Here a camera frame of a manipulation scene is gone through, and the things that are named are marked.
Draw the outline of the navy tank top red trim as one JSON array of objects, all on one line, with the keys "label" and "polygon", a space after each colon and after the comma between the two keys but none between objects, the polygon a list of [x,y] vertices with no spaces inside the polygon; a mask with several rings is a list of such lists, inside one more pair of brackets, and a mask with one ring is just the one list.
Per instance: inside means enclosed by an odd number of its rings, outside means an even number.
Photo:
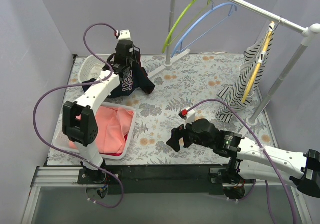
[{"label": "navy tank top red trim", "polygon": [[107,98],[118,98],[129,96],[136,88],[141,88],[145,93],[151,94],[155,84],[149,79],[145,68],[141,63],[141,53],[135,50],[137,61],[133,63],[130,74],[124,78]]}]

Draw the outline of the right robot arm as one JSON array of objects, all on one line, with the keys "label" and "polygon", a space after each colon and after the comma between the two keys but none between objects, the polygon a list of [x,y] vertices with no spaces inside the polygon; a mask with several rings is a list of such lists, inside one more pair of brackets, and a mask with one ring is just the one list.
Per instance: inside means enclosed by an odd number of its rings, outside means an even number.
[{"label": "right robot arm", "polygon": [[184,148],[197,144],[228,158],[227,167],[215,174],[222,182],[238,183],[250,179],[283,182],[308,196],[320,196],[318,151],[310,149],[303,153],[271,146],[260,147],[257,142],[240,134],[217,129],[206,119],[173,128],[166,143],[179,152],[182,148],[180,140]]}]

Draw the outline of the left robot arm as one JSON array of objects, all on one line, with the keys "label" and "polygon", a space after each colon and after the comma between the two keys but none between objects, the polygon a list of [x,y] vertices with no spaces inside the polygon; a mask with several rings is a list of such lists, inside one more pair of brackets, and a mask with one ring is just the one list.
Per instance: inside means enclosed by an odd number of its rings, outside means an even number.
[{"label": "left robot arm", "polygon": [[118,41],[113,61],[108,60],[97,83],[92,83],[87,91],[75,101],[63,105],[62,131],[76,145],[83,165],[90,169],[89,178],[96,184],[103,183],[106,171],[101,168],[104,160],[98,151],[95,139],[98,135],[96,112],[104,100],[130,75],[134,61],[134,45],[131,39]]}]

